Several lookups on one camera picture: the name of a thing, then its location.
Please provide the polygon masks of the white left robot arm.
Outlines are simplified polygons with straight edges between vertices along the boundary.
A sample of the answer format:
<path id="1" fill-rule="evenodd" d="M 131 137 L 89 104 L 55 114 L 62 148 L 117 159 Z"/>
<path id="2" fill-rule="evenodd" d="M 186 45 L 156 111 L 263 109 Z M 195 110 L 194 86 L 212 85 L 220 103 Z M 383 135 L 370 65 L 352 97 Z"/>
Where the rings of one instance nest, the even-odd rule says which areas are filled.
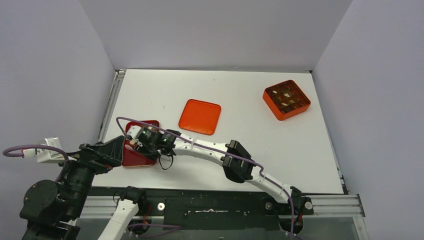
<path id="1" fill-rule="evenodd" d="M 84 143 L 63 164 L 57 181 L 41 180 L 25 193 L 19 216 L 27 220 L 24 240 L 75 240 L 79 226 L 70 225 L 81 216 L 95 175 L 106 174 L 123 160 L 124 136 L 107 142 Z"/>

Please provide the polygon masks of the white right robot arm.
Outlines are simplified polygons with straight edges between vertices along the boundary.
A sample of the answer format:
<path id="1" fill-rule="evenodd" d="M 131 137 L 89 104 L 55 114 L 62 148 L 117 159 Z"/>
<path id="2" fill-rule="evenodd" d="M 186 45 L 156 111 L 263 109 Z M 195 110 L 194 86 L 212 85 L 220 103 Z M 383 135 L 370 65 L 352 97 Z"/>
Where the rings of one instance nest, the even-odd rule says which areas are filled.
<path id="1" fill-rule="evenodd" d="M 222 167 L 225 177 L 234 183 L 249 183 L 267 193 L 282 209 L 299 217 L 312 214 L 312 201 L 289 184 L 282 183 L 252 160 L 236 140 L 228 143 L 195 139 L 174 130 L 156 131 L 152 127 L 132 126 L 126 133 L 130 145 L 146 157 L 191 156 Z"/>

